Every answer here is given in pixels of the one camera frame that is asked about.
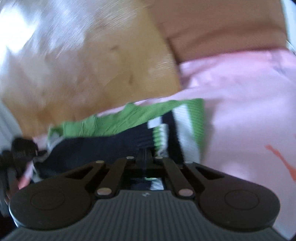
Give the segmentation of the green navy white knit sweater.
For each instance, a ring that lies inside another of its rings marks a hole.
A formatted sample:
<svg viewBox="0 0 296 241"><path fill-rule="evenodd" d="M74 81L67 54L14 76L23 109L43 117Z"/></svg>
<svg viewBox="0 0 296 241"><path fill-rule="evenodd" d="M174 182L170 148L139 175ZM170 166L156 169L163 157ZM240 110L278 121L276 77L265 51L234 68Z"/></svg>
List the green navy white knit sweater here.
<svg viewBox="0 0 296 241"><path fill-rule="evenodd" d="M33 181L103 160L136 156L150 149L154 156L177 164L199 163L204 144L202 99L171 100L152 105L127 104L118 113L65 122L49 131L47 154L34 161Z"/></svg>

